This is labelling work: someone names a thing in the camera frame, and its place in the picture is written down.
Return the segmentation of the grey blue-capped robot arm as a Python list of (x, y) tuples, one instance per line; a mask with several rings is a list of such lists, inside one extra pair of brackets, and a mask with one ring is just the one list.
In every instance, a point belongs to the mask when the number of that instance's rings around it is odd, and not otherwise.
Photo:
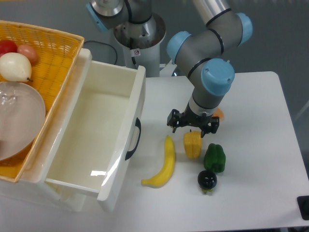
[[(191, 126), (201, 136), (216, 133), (219, 118), (214, 112), (230, 90), (235, 77), (232, 65), (219, 58), (226, 50), (248, 41), (253, 25), (247, 15), (234, 13), (225, 0), (196, 0), (194, 6), (206, 29), (193, 36), (187, 31), (175, 34), (167, 53), (194, 86), (183, 112), (172, 110), (167, 125), (176, 130)], [(163, 19), (152, 10), (149, 0), (91, 0), (86, 8), (101, 32), (113, 30), (122, 46), (129, 68), (144, 67), (148, 77), (159, 75), (159, 45), (166, 35)]]

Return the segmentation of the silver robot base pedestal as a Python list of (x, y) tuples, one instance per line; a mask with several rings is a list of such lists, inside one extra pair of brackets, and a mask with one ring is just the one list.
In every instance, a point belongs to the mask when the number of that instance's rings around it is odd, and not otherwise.
[(125, 22), (114, 28), (114, 36), (123, 49), (128, 68), (143, 66), (146, 77), (158, 77), (160, 73), (160, 44), (166, 35), (164, 20), (153, 13), (143, 24)]

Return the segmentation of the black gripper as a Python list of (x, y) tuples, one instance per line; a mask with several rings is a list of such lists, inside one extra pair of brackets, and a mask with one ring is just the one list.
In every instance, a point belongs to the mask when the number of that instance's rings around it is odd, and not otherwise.
[(179, 127), (192, 126), (201, 129), (201, 138), (206, 134), (215, 134), (220, 125), (220, 118), (218, 116), (207, 116), (202, 113), (201, 116), (196, 115), (191, 110), (186, 110), (180, 113), (176, 109), (172, 109), (168, 118), (167, 126), (172, 128), (172, 133), (176, 132)]

